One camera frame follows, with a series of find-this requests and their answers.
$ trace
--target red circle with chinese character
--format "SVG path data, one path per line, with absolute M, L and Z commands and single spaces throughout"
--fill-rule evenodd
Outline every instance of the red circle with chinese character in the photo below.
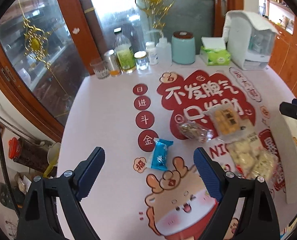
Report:
M 146 110 L 151 105 L 151 100 L 147 96 L 140 96 L 134 100 L 134 107 L 138 110 Z
M 149 111 L 139 112 L 135 118 L 135 122 L 141 129 L 148 129 L 154 123 L 154 115 Z
M 153 130 L 144 130 L 137 139 L 139 147 L 145 152 L 153 151 L 155 147 L 154 138 L 158 138 L 156 132 Z
M 137 84 L 133 87 L 133 93 L 137 96 L 144 95 L 148 91 L 148 87 L 145 84 Z

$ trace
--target tabletop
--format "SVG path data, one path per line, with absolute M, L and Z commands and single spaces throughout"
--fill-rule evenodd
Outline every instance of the tabletop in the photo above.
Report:
M 231 102 L 240 116 L 253 123 L 263 146 L 278 156 L 270 120 L 279 114 L 282 101 L 293 98 L 270 67 L 242 71 L 234 63 L 206 66 L 199 57 L 191 65 L 155 65 L 103 80 L 90 76 L 83 81 L 66 123 L 58 174 L 73 170 L 100 146 L 106 154 L 104 166 L 81 201 L 99 237 L 194 240 L 217 206 L 196 171 L 194 150 L 203 146 L 226 169 L 235 171 L 235 167 L 225 142 L 218 137 L 203 145 L 185 140 L 177 123 L 186 117 L 214 129 L 204 111 Z M 154 137 L 174 141 L 166 172 L 147 168 Z M 268 185 L 282 231 L 296 215 L 297 203 L 286 203 L 281 163 L 277 172 L 277 179 Z M 241 199 L 231 222 L 233 229 L 242 205 Z M 58 217 L 65 236 L 73 239 L 61 208 Z M 233 229 L 225 239 L 232 238 Z

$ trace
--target screw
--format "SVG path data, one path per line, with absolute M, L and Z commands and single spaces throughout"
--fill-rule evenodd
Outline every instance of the screw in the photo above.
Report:
M 73 171 L 65 171 L 64 172 L 64 177 L 71 177 L 73 174 Z
M 227 173 L 225 173 L 225 176 L 228 178 L 233 178 L 235 176 L 235 174 L 231 171 L 228 171 Z
M 261 176 L 257 177 L 257 180 L 260 182 L 260 183 L 263 183 L 265 181 L 265 179 Z
M 33 179 L 35 182 L 38 182 L 41 180 L 41 176 L 35 176 L 34 179 Z

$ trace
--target green tissue pack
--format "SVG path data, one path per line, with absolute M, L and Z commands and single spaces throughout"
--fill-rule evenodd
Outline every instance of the green tissue pack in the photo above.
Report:
M 222 38 L 202 37 L 204 46 L 201 46 L 200 57 L 208 66 L 229 65 L 231 54 L 226 50 Z

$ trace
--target wooden lid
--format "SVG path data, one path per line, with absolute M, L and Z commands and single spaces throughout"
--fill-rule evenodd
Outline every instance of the wooden lid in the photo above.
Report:
M 179 38 L 179 39 L 191 39 L 194 37 L 193 33 L 190 32 L 186 32 L 186 31 L 177 31 L 173 33 L 173 36 L 175 38 Z

